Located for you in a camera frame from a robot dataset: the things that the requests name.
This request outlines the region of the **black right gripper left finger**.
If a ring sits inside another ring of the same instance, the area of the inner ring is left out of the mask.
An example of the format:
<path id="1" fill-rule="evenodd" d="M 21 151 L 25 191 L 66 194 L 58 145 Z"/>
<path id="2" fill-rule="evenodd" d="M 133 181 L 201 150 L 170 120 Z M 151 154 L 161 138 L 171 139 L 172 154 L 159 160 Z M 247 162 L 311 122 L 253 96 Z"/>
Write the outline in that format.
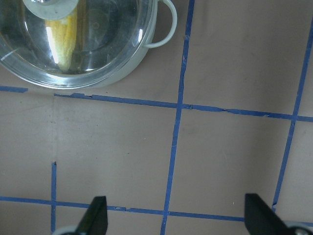
<path id="1" fill-rule="evenodd" d="M 106 196 L 96 196 L 75 229 L 75 233 L 77 235 L 105 235 L 107 229 L 107 199 Z"/>

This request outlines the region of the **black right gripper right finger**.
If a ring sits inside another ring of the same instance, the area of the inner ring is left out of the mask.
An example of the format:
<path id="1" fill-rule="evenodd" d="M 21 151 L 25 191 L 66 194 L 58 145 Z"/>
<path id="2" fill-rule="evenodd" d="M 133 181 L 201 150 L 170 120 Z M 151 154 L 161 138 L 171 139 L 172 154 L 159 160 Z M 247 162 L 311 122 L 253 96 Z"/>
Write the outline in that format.
<path id="1" fill-rule="evenodd" d="M 245 195 L 244 222 L 250 235 L 295 234 L 256 193 Z"/>

